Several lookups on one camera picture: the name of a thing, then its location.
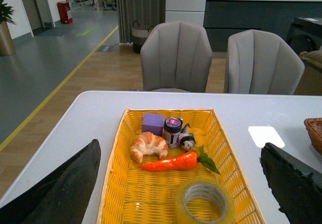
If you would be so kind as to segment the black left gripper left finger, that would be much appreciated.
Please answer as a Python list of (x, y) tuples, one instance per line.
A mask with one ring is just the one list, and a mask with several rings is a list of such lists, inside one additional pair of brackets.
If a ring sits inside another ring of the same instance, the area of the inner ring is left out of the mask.
[(101, 160), (93, 139), (29, 190), (1, 207), (1, 223), (82, 223)]

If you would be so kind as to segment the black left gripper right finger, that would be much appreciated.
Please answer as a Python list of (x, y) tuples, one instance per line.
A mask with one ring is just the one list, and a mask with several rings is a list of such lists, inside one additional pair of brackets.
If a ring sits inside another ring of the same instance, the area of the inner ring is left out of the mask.
[(321, 223), (321, 173), (268, 142), (260, 163), (279, 211), (290, 223)]

